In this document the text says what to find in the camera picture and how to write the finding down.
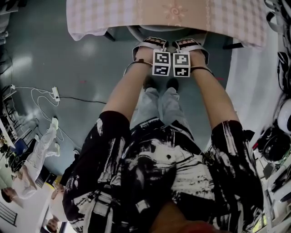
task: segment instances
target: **wrist strap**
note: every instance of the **wrist strap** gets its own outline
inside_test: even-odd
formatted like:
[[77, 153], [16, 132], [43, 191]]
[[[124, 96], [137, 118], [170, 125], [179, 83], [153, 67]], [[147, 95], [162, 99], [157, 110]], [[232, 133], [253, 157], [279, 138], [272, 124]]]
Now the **wrist strap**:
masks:
[[125, 71], [124, 71], [124, 73], [123, 73], [123, 76], [127, 73], [128, 68], [129, 68], [131, 65], [135, 64], [135, 63], [144, 63], [144, 64], [149, 65], [150, 67], [153, 66], [153, 64], [151, 64], [151, 63], [149, 63], [149, 62], [146, 62], [146, 61], [144, 61], [143, 59], [139, 59], [138, 61], [133, 61], [132, 63], [130, 63], [130, 64], [127, 66], [127, 68], [125, 69]]
[[205, 66], [193, 66], [193, 67], [191, 67], [190, 72], [192, 72], [194, 70], [206, 70], [206, 71], [210, 72], [214, 76], [212, 71], [210, 69], [208, 69], [207, 67], [205, 67]]

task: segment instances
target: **table leg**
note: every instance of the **table leg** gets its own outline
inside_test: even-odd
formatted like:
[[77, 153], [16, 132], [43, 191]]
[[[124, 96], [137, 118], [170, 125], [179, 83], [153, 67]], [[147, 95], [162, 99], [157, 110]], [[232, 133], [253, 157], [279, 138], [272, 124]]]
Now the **table leg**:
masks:
[[109, 32], [106, 32], [104, 36], [111, 41], [115, 41], [114, 37]]
[[238, 49], [238, 48], [243, 48], [243, 45], [242, 43], [236, 43], [236, 44], [223, 46], [222, 48], [223, 49]]

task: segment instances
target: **light blue jeans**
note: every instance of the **light blue jeans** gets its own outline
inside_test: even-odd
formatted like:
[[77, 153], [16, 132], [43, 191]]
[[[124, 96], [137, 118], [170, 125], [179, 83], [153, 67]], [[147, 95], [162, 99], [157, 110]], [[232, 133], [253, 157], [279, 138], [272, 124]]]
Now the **light blue jeans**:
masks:
[[184, 112], [179, 105], [179, 98], [180, 96], [173, 87], [168, 88], [161, 97], [162, 116], [160, 117], [158, 109], [159, 92], [155, 88], [147, 88], [143, 93], [138, 112], [132, 121], [131, 127], [133, 128], [142, 122], [157, 117], [160, 118], [166, 126], [177, 120], [190, 131]]

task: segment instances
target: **power strip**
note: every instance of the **power strip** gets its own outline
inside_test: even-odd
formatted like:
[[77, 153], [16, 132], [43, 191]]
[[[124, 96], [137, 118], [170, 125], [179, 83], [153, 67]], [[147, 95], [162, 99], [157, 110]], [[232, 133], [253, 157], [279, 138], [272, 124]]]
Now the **power strip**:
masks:
[[53, 90], [55, 101], [59, 102], [60, 101], [60, 95], [59, 95], [59, 92], [58, 92], [58, 88], [56, 88], [56, 86], [54, 86], [52, 88], [52, 90]]

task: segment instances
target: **sun pattern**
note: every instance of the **sun pattern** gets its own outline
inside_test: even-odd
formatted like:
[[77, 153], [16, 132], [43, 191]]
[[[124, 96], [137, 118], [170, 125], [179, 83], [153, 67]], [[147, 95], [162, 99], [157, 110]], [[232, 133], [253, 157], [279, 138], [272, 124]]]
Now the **sun pattern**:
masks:
[[170, 3], [169, 5], [163, 5], [166, 9], [164, 12], [166, 14], [166, 19], [178, 19], [179, 22], [182, 22], [182, 17], [185, 15], [182, 12], [188, 11], [187, 9], [183, 9], [181, 5], [177, 4], [177, 1], [174, 0], [174, 4]]

